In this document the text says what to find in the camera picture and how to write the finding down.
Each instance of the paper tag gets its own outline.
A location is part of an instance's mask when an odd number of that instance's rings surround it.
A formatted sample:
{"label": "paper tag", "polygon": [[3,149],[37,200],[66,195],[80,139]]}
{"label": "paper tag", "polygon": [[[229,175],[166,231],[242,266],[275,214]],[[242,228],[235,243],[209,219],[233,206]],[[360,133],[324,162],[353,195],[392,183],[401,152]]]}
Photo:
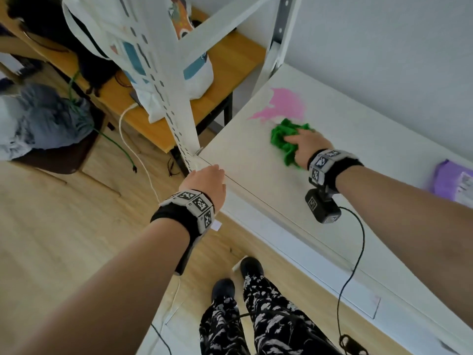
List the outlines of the paper tag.
{"label": "paper tag", "polygon": [[220,223],[218,220],[214,220],[212,225],[210,226],[210,229],[213,229],[214,231],[219,231],[221,226],[222,223]]}
{"label": "paper tag", "polygon": [[466,172],[462,172],[458,179],[455,202],[473,208],[473,177]]}

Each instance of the green cable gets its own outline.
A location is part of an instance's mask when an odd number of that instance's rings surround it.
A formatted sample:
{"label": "green cable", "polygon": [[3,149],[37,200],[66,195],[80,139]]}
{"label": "green cable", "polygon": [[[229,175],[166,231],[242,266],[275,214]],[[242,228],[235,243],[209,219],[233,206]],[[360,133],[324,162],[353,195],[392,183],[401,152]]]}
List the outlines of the green cable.
{"label": "green cable", "polygon": [[[71,108],[78,114],[81,114],[83,115],[82,113],[82,110],[80,109],[80,107],[77,107],[75,102],[76,100],[74,99],[74,97],[72,97],[72,84],[76,81],[77,77],[79,76],[80,74],[80,70],[77,70],[77,72],[74,74],[74,76],[70,79],[69,81],[69,85],[68,85],[68,94],[69,94],[69,102],[70,102],[70,106]],[[104,134],[103,132],[101,132],[100,130],[98,130],[97,128],[93,128],[93,130],[95,132],[97,132],[98,134],[104,136],[105,138],[107,138],[111,143],[115,144],[119,149],[121,149],[121,151],[123,153],[125,153],[125,155],[127,156],[127,158],[130,160],[132,166],[133,166],[133,172],[137,173],[138,172],[138,168],[136,167],[135,163],[133,162],[133,159],[132,157],[130,157],[130,155],[128,154],[128,152],[123,149],[122,146],[120,146],[117,142],[115,142],[113,139],[111,139],[109,136],[107,136],[106,134]]]}

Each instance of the purple package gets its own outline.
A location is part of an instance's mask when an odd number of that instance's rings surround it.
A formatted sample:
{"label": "purple package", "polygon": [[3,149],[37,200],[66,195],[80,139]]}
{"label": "purple package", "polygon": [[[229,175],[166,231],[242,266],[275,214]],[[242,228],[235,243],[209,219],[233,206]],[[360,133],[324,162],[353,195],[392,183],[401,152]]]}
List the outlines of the purple package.
{"label": "purple package", "polygon": [[435,168],[430,191],[473,208],[473,170],[445,160]]}

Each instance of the black shoe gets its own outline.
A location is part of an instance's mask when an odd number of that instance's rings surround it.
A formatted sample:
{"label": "black shoe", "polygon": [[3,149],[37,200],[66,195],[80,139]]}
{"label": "black shoe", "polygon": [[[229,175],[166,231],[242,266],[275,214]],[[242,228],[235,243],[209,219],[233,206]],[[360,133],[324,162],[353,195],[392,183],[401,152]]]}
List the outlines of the black shoe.
{"label": "black shoe", "polygon": [[219,296],[224,296],[226,298],[235,297],[235,284],[233,284],[231,279],[220,279],[215,283],[212,288],[212,301]]}
{"label": "black shoe", "polygon": [[263,266],[259,262],[258,259],[253,258],[251,256],[243,259],[240,263],[240,270],[241,274],[245,278],[247,275],[249,276],[258,276],[264,275]]}

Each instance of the hand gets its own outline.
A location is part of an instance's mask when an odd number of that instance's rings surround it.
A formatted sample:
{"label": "hand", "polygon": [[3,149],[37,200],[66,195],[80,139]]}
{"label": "hand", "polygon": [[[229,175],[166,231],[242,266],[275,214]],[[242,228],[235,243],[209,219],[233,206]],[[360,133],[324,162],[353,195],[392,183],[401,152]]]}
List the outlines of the hand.
{"label": "hand", "polygon": [[299,146],[295,161],[301,168],[307,169],[307,163],[316,151],[334,149],[334,145],[317,131],[298,129],[298,132],[299,134],[284,137],[284,140]]}
{"label": "hand", "polygon": [[199,171],[193,170],[179,186],[180,191],[195,189],[204,192],[210,197],[217,214],[225,202],[227,186],[223,184],[225,171],[219,165],[205,167]]}

